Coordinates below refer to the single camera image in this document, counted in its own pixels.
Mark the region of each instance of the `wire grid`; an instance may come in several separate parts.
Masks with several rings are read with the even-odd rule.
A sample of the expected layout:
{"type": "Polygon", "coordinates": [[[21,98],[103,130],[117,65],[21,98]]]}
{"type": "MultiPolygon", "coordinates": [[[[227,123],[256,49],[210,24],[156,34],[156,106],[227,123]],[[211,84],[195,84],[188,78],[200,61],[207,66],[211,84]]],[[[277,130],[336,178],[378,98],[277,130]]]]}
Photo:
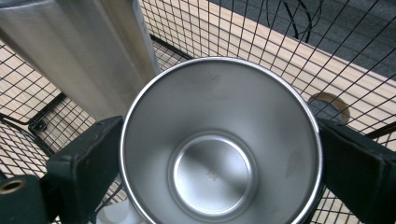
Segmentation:
{"type": "Polygon", "coordinates": [[[0,113],[27,123],[61,93],[0,40],[0,113]]]}
{"type": "Polygon", "coordinates": [[[65,147],[95,123],[87,112],[69,98],[63,99],[42,120],[47,128],[36,134],[54,152],[65,147]]]}
{"type": "Polygon", "coordinates": [[[4,177],[42,177],[47,172],[48,157],[26,133],[0,120],[0,136],[0,170],[4,177]]]}
{"type": "Polygon", "coordinates": [[[356,3],[320,0],[319,6],[310,9],[311,17],[322,27],[317,31],[318,25],[304,27],[291,20],[285,14],[287,10],[282,10],[287,2],[293,9],[291,16],[307,12],[299,4],[306,0],[274,2],[141,0],[140,3],[150,33],[191,57],[228,56],[260,64],[288,81],[306,101],[319,92],[334,94],[348,105],[348,126],[361,133],[396,120],[393,41],[396,32],[392,32],[396,29],[396,10],[378,17],[387,2],[364,2],[362,9],[345,22],[342,18],[349,19],[348,13],[352,7],[356,8],[356,3]],[[334,6],[330,8],[332,15],[324,17],[321,6],[326,4],[334,6]],[[262,20],[268,17],[271,22],[266,27],[262,20]],[[284,27],[286,35],[276,31],[279,26],[284,27]],[[300,39],[287,36],[293,26],[304,30],[300,39]],[[306,44],[308,35],[311,41],[306,44]],[[331,52],[321,50],[328,48],[331,52]],[[348,52],[345,59],[336,56],[344,55],[344,51],[348,52]],[[365,68],[355,64],[361,60],[365,68]]]}

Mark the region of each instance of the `black cable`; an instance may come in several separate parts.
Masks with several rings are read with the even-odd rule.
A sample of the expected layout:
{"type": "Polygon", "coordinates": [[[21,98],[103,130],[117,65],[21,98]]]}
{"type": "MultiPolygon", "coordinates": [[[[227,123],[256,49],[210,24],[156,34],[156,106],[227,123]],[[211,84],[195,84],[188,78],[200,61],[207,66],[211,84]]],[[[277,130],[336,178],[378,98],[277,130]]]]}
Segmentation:
{"type": "Polygon", "coordinates": [[[303,7],[303,9],[305,10],[305,15],[308,18],[308,34],[306,35],[305,38],[305,43],[308,43],[309,40],[309,36],[311,36],[311,30],[312,30],[312,18],[311,18],[311,13],[309,13],[308,8],[306,7],[306,5],[304,4],[303,0],[298,0],[298,2],[300,3],[300,5],[303,7]]]}
{"type": "Polygon", "coordinates": [[[285,8],[288,11],[289,17],[291,19],[291,24],[293,24],[294,38],[298,39],[298,31],[297,31],[296,22],[294,21],[294,17],[291,15],[291,11],[290,11],[290,8],[289,8],[288,4],[283,2],[283,5],[285,5],[285,8]]]}
{"type": "Polygon", "coordinates": [[[265,1],[265,13],[267,14],[267,24],[268,24],[268,28],[269,28],[271,26],[270,26],[270,19],[268,18],[268,1],[270,1],[270,0],[265,1]]]}
{"type": "Polygon", "coordinates": [[[90,222],[92,224],[96,224],[96,217],[98,216],[100,210],[102,210],[102,208],[104,208],[114,198],[114,196],[120,192],[120,190],[122,190],[122,184],[119,184],[117,189],[107,198],[107,200],[105,200],[98,208],[96,208],[95,212],[90,217],[90,222]]]}

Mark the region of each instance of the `black wire mesh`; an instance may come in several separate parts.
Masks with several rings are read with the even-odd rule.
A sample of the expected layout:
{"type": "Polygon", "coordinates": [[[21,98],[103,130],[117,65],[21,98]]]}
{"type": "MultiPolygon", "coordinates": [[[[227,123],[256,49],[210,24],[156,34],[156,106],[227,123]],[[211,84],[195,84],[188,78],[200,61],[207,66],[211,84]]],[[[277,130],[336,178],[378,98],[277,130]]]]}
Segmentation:
{"type": "MultiPolygon", "coordinates": [[[[328,113],[326,107],[341,99],[350,112],[348,126],[358,132],[370,133],[396,120],[394,3],[141,0],[140,4],[162,70],[196,57],[242,58],[282,76],[307,101],[322,92],[335,95],[317,113],[328,113]]],[[[60,93],[3,43],[0,78],[0,112],[25,123],[60,93]]],[[[339,114],[328,116],[336,119],[339,114]]],[[[43,121],[47,128],[37,136],[55,151],[94,123],[70,99],[55,106],[43,121]]],[[[21,132],[1,123],[0,170],[6,177],[42,176],[47,157],[21,132]]],[[[389,133],[375,141],[396,150],[395,139],[396,134],[389,133]]],[[[113,183],[104,201],[117,187],[113,183]]],[[[125,199],[122,190],[110,203],[125,199]]],[[[360,222],[326,189],[311,223],[360,222]]]]}
{"type": "Polygon", "coordinates": [[[59,93],[0,40],[0,113],[27,123],[59,93]]]}
{"type": "Polygon", "coordinates": [[[0,170],[10,178],[15,175],[36,175],[46,172],[47,155],[28,132],[0,120],[0,170]]]}

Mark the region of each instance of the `metal cylinder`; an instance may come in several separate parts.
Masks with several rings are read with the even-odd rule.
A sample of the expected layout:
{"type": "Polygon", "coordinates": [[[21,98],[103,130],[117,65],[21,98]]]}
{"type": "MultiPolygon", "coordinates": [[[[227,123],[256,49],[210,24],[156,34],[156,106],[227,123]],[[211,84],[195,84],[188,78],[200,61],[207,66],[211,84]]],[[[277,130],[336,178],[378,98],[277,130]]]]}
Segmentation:
{"type": "Polygon", "coordinates": [[[136,97],[120,172],[150,223],[300,223],[318,194],[318,125],[300,95],[257,64],[192,60],[136,97]]]}
{"type": "Polygon", "coordinates": [[[95,119],[124,115],[159,65],[137,0],[0,2],[0,38],[95,119]]]}

